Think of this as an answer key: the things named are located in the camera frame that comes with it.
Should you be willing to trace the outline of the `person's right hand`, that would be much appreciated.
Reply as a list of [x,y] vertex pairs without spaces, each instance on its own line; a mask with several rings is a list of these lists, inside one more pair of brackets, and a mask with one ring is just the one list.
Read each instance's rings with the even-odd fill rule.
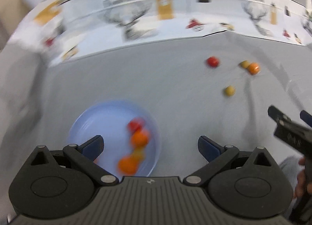
[[303,169],[297,175],[297,185],[295,187],[293,198],[296,199],[298,197],[302,197],[305,192],[310,193],[310,184],[307,183],[306,171]]

